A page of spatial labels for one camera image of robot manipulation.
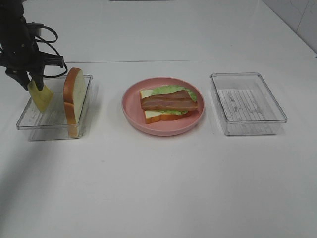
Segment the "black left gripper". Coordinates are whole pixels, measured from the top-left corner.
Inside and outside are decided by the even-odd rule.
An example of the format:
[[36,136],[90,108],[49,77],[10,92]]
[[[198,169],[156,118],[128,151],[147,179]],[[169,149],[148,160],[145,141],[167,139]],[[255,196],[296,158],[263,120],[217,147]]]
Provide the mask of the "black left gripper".
[[[56,40],[45,40],[42,37],[1,37],[0,44],[2,53],[0,54],[1,66],[7,67],[5,73],[14,79],[26,91],[28,91],[29,77],[35,83],[38,91],[44,88],[44,69],[46,66],[58,66],[64,68],[64,58],[52,46]],[[54,54],[41,52],[38,43],[47,44]]]

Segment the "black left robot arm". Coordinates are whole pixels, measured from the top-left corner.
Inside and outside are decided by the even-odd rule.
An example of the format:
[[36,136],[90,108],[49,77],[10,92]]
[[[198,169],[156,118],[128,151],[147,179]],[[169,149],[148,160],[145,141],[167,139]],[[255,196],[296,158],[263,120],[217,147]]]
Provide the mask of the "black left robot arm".
[[[0,2],[0,65],[7,76],[18,82],[26,91],[30,79],[37,90],[44,88],[44,78],[63,76],[68,71],[63,56],[52,47],[58,34],[42,23],[27,23],[22,0]],[[65,72],[45,76],[46,66],[59,66]]]

